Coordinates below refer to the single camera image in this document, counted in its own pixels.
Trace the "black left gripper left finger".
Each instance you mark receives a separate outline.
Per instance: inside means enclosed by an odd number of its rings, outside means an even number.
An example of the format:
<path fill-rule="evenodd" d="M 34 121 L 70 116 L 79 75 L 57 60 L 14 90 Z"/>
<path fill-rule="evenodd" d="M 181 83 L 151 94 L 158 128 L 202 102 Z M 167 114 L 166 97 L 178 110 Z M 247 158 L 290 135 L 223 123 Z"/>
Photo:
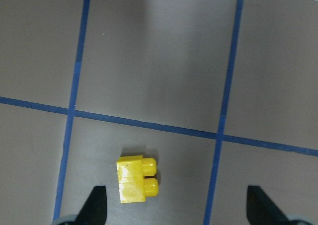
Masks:
<path fill-rule="evenodd" d="M 106 186 L 95 186 L 77 215 L 75 225 L 104 225 L 107 220 Z"/>

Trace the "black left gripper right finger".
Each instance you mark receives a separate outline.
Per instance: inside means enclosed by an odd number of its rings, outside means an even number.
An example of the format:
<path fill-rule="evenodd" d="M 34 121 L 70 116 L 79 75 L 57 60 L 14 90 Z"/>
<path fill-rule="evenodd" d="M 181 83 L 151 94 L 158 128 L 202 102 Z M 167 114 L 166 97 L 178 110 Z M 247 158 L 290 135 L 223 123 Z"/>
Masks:
<path fill-rule="evenodd" d="M 246 217 L 250 225 L 288 225 L 289 219 L 260 186 L 248 185 Z"/>

